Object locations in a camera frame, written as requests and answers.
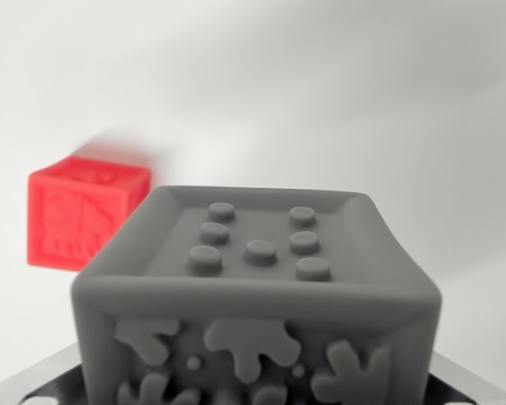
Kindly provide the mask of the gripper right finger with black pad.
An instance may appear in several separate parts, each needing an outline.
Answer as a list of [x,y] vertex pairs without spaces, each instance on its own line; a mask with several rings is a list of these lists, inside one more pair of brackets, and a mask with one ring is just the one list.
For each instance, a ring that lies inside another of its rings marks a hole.
[[506,391],[434,352],[424,404],[506,404]]

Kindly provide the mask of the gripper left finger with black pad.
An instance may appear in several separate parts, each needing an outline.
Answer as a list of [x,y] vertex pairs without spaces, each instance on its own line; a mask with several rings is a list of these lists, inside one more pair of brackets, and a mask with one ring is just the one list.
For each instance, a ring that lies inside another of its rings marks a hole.
[[1,381],[0,404],[20,404],[27,394],[78,365],[78,343],[73,343]]

